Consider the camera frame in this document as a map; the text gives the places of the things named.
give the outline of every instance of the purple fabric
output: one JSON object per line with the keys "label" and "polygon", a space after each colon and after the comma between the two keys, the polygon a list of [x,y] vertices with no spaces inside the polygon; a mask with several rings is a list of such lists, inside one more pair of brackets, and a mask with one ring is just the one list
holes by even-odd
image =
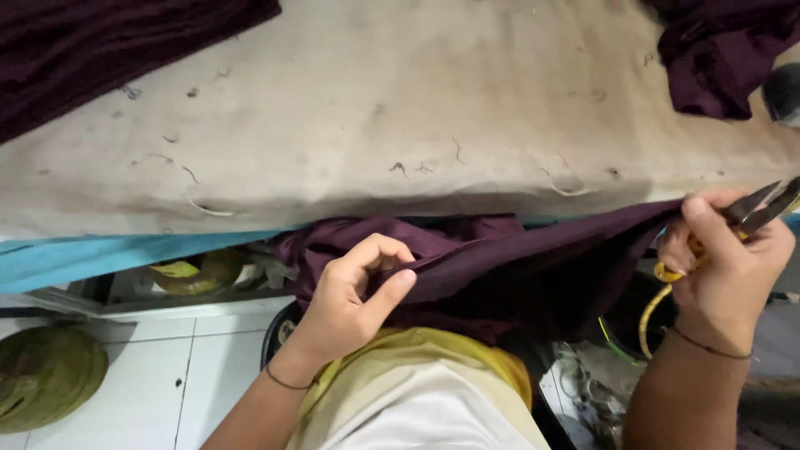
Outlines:
{"label": "purple fabric", "polygon": [[0,0],[0,143],[280,12],[278,0]]}
{"label": "purple fabric", "polygon": [[[539,340],[582,340],[616,302],[636,263],[679,201],[645,203],[524,231],[512,215],[444,220],[422,229],[399,219],[330,219],[270,241],[298,269],[292,289],[308,306],[322,269],[372,233],[403,241],[418,281],[388,324],[426,326],[494,344],[512,327]],[[370,280],[373,292],[394,274]]]}
{"label": "purple fabric", "polygon": [[796,0],[646,0],[670,22],[658,43],[675,110],[752,117],[747,97],[800,41]]}

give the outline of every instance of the forearm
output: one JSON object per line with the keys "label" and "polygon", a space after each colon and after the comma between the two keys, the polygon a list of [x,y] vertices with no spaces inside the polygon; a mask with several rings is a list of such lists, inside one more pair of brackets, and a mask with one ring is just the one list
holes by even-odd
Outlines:
{"label": "forearm", "polygon": [[[682,315],[677,326],[720,352],[750,353],[749,330],[721,333],[693,315]],[[670,331],[634,391],[625,449],[734,449],[738,398],[749,365],[712,355]]]}
{"label": "forearm", "polygon": [[[320,365],[307,360],[301,352],[284,346],[275,354],[269,367],[278,380],[302,387],[313,381]],[[305,394],[305,390],[285,388],[275,383],[266,372],[261,372],[201,450],[283,449],[294,429]]]}

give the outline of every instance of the person's left hand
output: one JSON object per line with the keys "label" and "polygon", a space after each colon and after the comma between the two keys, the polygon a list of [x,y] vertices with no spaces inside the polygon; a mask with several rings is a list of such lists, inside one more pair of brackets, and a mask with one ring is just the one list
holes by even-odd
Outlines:
{"label": "person's left hand", "polygon": [[396,239],[377,233],[364,239],[325,266],[311,305],[284,347],[320,366],[363,347],[417,282],[413,271],[399,271],[365,301],[368,275],[413,261]]}

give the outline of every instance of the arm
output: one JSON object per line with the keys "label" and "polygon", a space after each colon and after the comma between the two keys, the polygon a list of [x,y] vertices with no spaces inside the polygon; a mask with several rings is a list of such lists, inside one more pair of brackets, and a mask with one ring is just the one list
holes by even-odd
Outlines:
{"label": "arm", "polygon": [[314,298],[300,324],[278,350],[266,371],[211,434],[201,450],[279,450],[294,429],[305,386],[319,369],[363,347],[414,286],[417,278],[400,271],[368,301],[362,301],[369,271],[414,261],[408,247],[372,235],[325,266]]}
{"label": "arm", "polygon": [[[659,248],[670,268],[691,272],[673,285],[680,307],[676,329],[732,356],[750,354],[758,316],[794,248],[794,236],[779,220],[748,244],[739,242],[712,207],[741,196],[714,191],[686,200],[684,219],[670,225]],[[690,232],[709,256],[697,270],[686,244]],[[749,366],[749,360],[714,355],[670,330],[634,391],[625,449],[736,448],[738,399]]]}

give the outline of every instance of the person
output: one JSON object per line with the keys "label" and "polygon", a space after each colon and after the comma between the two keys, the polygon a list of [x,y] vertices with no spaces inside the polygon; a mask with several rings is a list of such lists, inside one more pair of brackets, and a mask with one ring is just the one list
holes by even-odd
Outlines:
{"label": "person", "polygon": [[[742,196],[689,196],[660,240],[661,261],[687,276],[674,284],[675,329],[630,401],[626,450],[736,447],[756,322],[794,249],[780,220],[739,241],[717,209]],[[690,233],[707,251],[701,267]],[[372,235],[329,263],[297,328],[202,449],[549,448],[521,397],[526,387],[513,376],[512,356],[467,338],[381,329],[416,275],[400,271],[362,301],[367,276],[413,260],[403,243]],[[403,333],[410,334],[400,344],[373,345]],[[320,374],[330,370],[321,388]]]}

